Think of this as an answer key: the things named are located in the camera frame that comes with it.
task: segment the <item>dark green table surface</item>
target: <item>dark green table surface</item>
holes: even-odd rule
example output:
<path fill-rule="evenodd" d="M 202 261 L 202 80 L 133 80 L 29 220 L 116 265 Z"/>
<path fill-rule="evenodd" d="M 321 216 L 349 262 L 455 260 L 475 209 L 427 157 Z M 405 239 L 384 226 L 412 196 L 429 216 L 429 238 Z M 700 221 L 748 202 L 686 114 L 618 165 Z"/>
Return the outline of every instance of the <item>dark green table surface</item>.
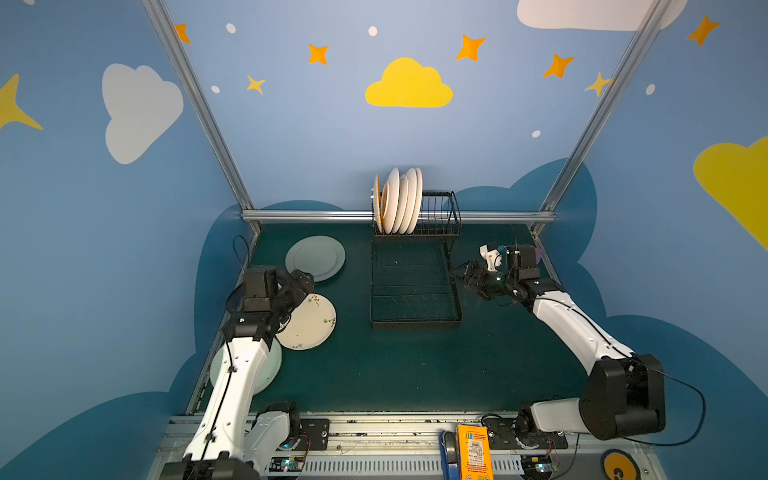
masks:
<path fill-rule="evenodd" d="M 519 304 L 485 302 L 463 286 L 459 328 L 373 330 L 370 225 L 267 224 L 252 264 L 284 266 L 288 249 L 312 235 L 336 238 L 346 250 L 341 271 L 315 290 L 333 302 L 336 328 L 314 349 L 283 349 L 280 372 L 253 397 L 252 411 L 283 400 L 315 412 L 498 411 L 580 394 L 587 379 L 581 364 L 543 322 Z M 482 260 L 484 243 L 515 239 L 532 243 L 525 225 L 465 225 L 452 264 Z"/>

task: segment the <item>white cloud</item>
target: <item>white cloud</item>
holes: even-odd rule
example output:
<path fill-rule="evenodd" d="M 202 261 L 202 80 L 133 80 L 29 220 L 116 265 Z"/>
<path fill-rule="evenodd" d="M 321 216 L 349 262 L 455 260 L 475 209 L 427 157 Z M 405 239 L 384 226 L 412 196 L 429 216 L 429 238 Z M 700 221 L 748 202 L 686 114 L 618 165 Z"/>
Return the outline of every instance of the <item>white cloud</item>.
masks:
<path fill-rule="evenodd" d="M 121 164 L 136 161 L 184 109 L 179 87 L 163 81 L 146 65 L 136 70 L 119 63 L 108 66 L 101 93 L 112 117 L 107 125 L 107 149 Z"/>
<path fill-rule="evenodd" d="M 672 0 L 661 27 L 674 22 L 688 0 Z M 518 18 L 533 28 L 634 31 L 653 0 L 520 0 Z"/>

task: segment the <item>yellow cloud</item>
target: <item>yellow cloud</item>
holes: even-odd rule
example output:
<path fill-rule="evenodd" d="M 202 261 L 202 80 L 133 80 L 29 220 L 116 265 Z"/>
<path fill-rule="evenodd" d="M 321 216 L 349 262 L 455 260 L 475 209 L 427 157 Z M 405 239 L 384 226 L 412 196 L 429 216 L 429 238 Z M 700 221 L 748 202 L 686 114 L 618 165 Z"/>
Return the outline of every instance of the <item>yellow cloud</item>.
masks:
<path fill-rule="evenodd" d="M 368 86 L 366 100 L 376 107 L 442 107 L 453 98 L 432 67 L 422 67 L 413 58 L 398 58 L 387 65 L 381 81 Z"/>
<path fill-rule="evenodd" d="M 704 190 L 768 249 L 768 137 L 751 147 L 717 144 L 694 163 Z"/>

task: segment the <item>metal bar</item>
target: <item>metal bar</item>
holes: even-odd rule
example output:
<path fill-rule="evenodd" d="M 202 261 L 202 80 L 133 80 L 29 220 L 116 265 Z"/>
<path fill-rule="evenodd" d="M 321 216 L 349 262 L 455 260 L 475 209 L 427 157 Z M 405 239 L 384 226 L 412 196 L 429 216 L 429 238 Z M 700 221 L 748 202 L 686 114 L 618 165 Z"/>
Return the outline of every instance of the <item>metal bar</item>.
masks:
<path fill-rule="evenodd" d="M 187 57 L 187 53 L 176 34 L 176 28 L 170 18 L 168 9 L 163 0 L 141 0 L 141 3 L 147 9 L 152 25 L 154 25 L 154 29 L 157 31 L 157 36 L 160 37 L 160 41 L 170 57 L 170 62 L 173 64 L 179 80 L 187 92 L 190 103 L 197 113 L 200 123 L 203 125 L 203 130 L 205 130 L 205 134 L 208 136 L 210 146 L 214 149 L 224 174 L 227 175 L 237 201 L 240 202 L 243 210 L 253 209 L 253 203 L 250 201 L 243 178 L 240 176 L 240 171 L 237 170 L 237 165 L 232 158 L 227 142 L 224 140 L 221 130 L 219 130 L 214 113 L 205 100 L 203 89 L 197 80 L 194 69 L 192 69 L 190 59 Z"/>
<path fill-rule="evenodd" d="M 253 249 L 256 248 L 256 243 L 259 240 L 259 231 L 253 232 L 253 238 L 250 241 L 250 246 L 248 248 L 248 254 L 246 255 L 245 259 L 245 265 L 244 268 L 247 268 L 250 265 L 250 259 L 253 255 Z M 240 285 L 240 283 L 243 281 L 243 271 L 241 270 L 237 277 L 237 283 L 235 285 Z M 224 337 L 222 334 L 222 329 L 227 324 L 227 322 L 230 321 L 230 313 L 226 310 L 224 311 L 224 315 L 221 318 L 221 323 L 219 324 L 219 329 L 216 331 L 216 336 L 214 337 L 213 342 L 210 344 L 210 348 L 208 349 L 208 356 L 205 358 L 205 363 L 203 364 L 203 369 L 200 371 L 200 375 L 197 376 L 197 382 L 195 383 L 194 390 L 192 391 L 192 396 L 190 397 L 190 401 L 187 403 L 187 409 L 185 412 L 187 415 L 191 415 L 197 411 L 197 404 L 200 402 L 200 399 L 203 396 L 203 391 L 205 390 L 205 385 L 208 382 L 208 376 L 210 371 L 210 363 L 213 362 L 214 356 L 216 355 L 216 352 L 218 349 L 224 344 Z"/>
<path fill-rule="evenodd" d="M 557 272 L 554 271 L 554 266 L 552 265 L 552 262 L 549 260 L 549 255 L 547 255 L 547 249 L 544 248 L 544 244 L 541 242 L 541 238 L 539 238 L 538 235 L 531 235 L 533 237 L 533 243 L 536 245 L 538 249 L 541 250 L 541 261 L 544 262 L 544 266 L 547 267 L 547 272 L 549 272 L 549 276 L 557 283 L 560 283 L 560 278 L 558 278 Z"/>
<path fill-rule="evenodd" d="M 373 221 L 373 214 L 367 210 L 243 210 L 243 220 L 368 223 Z M 462 212 L 463 223 L 549 223 L 554 220 L 554 212 Z"/>
<path fill-rule="evenodd" d="M 544 203 L 541 205 L 541 211 L 554 211 L 554 208 L 563 197 L 576 171 L 581 166 L 603 126 L 605 126 L 605 123 L 618 104 L 621 94 L 624 93 L 624 89 L 632 79 L 637 67 L 643 61 L 656 35 L 661 30 L 661 19 L 671 2 L 672 0 L 654 0 L 654 3 L 651 4 L 645 18 L 640 23 L 640 27 L 637 29 L 637 33 L 632 38 L 629 47 L 627 47 L 627 51 L 619 61 L 619 65 L 616 67 L 612 77 L 613 80 L 608 84 L 608 90 L 601 95 L 597 107 L 595 107 L 587 122 L 587 126 L 581 132 L 576 146 L 565 161 L 558 178 L 554 181 Z M 534 235 L 538 235 L 543 228 L 544 224 L 537 222 L 531 231 Z"/>

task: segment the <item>barcode label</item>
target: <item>barcode label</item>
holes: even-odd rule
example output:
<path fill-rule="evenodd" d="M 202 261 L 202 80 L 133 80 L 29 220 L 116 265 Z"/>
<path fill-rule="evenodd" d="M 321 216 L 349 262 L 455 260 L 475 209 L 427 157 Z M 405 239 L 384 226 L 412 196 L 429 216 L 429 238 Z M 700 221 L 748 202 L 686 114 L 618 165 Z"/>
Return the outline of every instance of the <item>barcode label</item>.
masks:
<path fill-rule="evenodd" d="M 467 463 L 478 467 L 485 466 L 482 442 L 467 440 Z"/>

